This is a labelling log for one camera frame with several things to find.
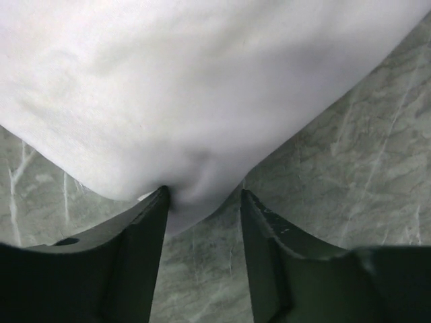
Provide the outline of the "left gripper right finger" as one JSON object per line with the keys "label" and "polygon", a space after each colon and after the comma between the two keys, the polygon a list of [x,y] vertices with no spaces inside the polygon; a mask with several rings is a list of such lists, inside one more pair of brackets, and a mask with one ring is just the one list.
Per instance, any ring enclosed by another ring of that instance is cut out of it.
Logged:
{"label": "left gripper right finger", "polygon": [[241,192],[255,322],[429,322],[430,247],[346,250]]}

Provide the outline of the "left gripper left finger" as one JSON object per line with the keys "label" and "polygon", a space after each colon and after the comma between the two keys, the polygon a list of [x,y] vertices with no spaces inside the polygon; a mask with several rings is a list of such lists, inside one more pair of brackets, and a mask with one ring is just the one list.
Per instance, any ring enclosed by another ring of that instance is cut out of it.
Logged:
{"label": "left gripper left finger", "polygon": [[147,322],[170,195],[51,246],[1,245],[2,322]]}

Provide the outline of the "white t-shirt red print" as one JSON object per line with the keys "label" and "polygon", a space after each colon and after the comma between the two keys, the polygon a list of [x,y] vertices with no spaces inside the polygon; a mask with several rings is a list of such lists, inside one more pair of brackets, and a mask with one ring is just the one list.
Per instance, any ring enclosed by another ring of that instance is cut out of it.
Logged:
{"label": "white t-shirt red print", "polygon": [[429,1],[2,1],[1,125],[167,232],[375,69]]}

